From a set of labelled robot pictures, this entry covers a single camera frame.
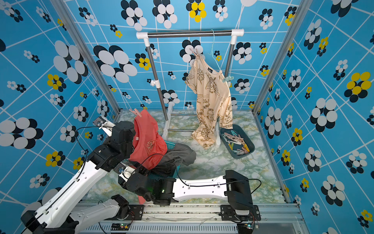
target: green marble surface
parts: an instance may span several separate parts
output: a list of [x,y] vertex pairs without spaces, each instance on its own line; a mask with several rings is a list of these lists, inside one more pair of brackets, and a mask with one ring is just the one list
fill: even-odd
[[[158,122],[159,133],[162,135],[165,120],[162,111],[149,111]],[[194,111],[173,111],[173,113],[193,113]],[[123,111],[119,121],[133,122],[135,115],[129,111]],[[254,117],[249,111],[233,111],[233,122],[243,128],[255,145],[255,151],[249,156],[234,159],[226,147],[221,143],[219,148],[215,146],[205,150],[195,140],[190,138],[191,132],[169,131],[168,141],[183,143],[196,151],[196,160],[189,166],[181,165],[179,176],[184,179],[206,179],[225,174],[225,170],[235,170],[248,178],[256,178],[262,181],[253,194],[254,203],[285,203],[280,187],[275,178],[264,144],[257,129]],[[196,116],[171,116],[170,127],[178,129],[196,129],[199,123]],[[137,203],[138,197],[122,189],[117,183],[118,175],[110,172],[99,180],[89,191],[86,202],[105,201],[111,196],[120,194],[129,202]],[[251,190],[254,190],[259,182],[251,180]],[[211,198],[194,198],[181,202],[190,203],[224,203],[225,201]]]

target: patterned wallpaper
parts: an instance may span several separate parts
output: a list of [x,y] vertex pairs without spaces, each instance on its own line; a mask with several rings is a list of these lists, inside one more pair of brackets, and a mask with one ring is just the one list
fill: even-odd
[[[151,64],[138,31],[243,28],[230,74],[233,109],[253,108],[292,23],[300,0],[67,0],[76,26],[120,107],[160,109]],[[194,109],[196,95],[184,83],[194,49],[213,69],[225,69],[230,37],[150,39],[166,107]]]
[[374,2],[313,1],[258,118],[310,233],[374,233]]
[[104,138],[75,130],[113,113],[48,0],[0,0],[0,22],[0,233],[9,234]]

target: clothing rack rail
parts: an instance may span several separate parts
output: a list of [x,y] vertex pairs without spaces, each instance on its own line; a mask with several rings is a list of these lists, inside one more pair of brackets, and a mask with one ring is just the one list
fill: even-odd
[[210,31],[169,31],[169,32],[156,32],[156,33],[137,32],[137,38],[138,39],[143,39],[145,47],[147,48],[148,57],[149,57],[149,60],[151,62],[151,68],[152,68],[152,72],[153,72],[153,76],[154,76],[154,82],[152,82],[152,83],[154,83],[156,85],[157,92],[158,92],[159,98],[160,98],[162,112],[164,114],[165,121],[167,123],[169,122],[169,118],[168,118],[168,114],[166,112],[165,103],[163,101],[163,96],[162,96],[162,93],[161,93],[161,84],[160,84],[160,81],[159,81],[158,76],[157,76],[156,67],[154,65],[153,55],[152,55],[151,47],[150,47],[151,44],[149,42],[149,39],[150,38],[166,38],[166,37],[231,36],[229,56],[227,58],[227,64],[226,64],[226,69],[225,69],[225,77],[227,77],[227,75],[229,74],[229,70],[230,70],[230,64],[231,64],[231,61],[232,61],[232,56],[233,56],[233,51],[234,51],[234,48],[235,48],[236,39],[237,39],[237,37],[240,37],[240,36],[243,36],[243,35],[244,35],[244,29],[230,29],[230,30],[217,30],[217,31],[213,31],[213,30],[210,30]]

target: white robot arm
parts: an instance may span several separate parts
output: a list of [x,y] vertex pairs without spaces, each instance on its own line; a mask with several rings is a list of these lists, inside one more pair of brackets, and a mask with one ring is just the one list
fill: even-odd
[[86,210],[72,212],[89,189],[111,170],[119,174],[118,183],[124,189],[154,204],[168,206],[170,202],[209,197],[227,200],[237,213],[244,215],[253,208],[251,190],[245,176],[227,170],[225,176],[211,179],[151,179],[145,168],[134,169],[122,163],[133,152],[133,123],[123,121],[115,125],[102,116],[93,123],[108,134],[108,139],[87,157],[82,168],[55,196],[37,210],[28,210],[22,215],[26,229],[33,234],[78,234],[104,219],[126,218],[129,203],[120,195]]

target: clothes hanger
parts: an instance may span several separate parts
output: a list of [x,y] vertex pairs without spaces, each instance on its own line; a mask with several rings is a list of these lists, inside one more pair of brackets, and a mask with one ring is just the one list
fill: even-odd
[[140,112],[136,108],[134,110],[131,110],[131,108],[130,108],[129,111],[131,111],[133,114],[138,115],[139,117],[141,117]]

